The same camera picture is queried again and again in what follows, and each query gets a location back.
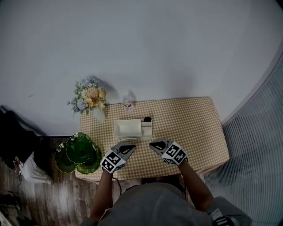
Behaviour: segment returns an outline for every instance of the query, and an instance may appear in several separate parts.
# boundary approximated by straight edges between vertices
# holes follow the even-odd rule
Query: white bag
[[[31,183],[53,184],[51,177],[45,171],[40,169],[34,162],[34,152],[28,157],[25,163],[20,162],[19,167],[26,181]]]

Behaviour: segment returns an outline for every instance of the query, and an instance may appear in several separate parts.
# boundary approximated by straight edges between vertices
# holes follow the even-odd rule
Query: gray mesh curtain
[[[248,214],[253,225],[278,225],[283,218],[282,56],[223,131],[230,160],[204,174],[205,183],[214,196]]]

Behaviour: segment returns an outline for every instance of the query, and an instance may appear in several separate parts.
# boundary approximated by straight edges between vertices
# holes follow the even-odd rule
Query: gray shirt
[[[166,183],[139,185],[124,192],[99,222],[86,219],[82,226],[202,226],[250,225],[251,219],[223,197],[207,212],[196,210],[180,190]]]

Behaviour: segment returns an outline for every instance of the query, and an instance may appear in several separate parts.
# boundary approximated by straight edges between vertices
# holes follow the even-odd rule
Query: hand
[[[20,162],[20,159],[16,156],[15,160],[13,161],[14,166],[16,167],[16,169],[19,167],[19,162]]]
[[[120,170],[135,149],[136,146],[131,143],[118,143],[105,153],[100,165],[109,173]]]
[[[178,166],[187,158],[186,151],[176,141],[161,138],[151,142],[149,146],[168,164]]]

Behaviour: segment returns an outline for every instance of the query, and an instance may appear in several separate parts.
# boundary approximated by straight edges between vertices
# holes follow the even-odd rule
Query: white box
[[[114,136],[119,141],[151,139],[152,122],[144,122],[143,119],[116,120]]]

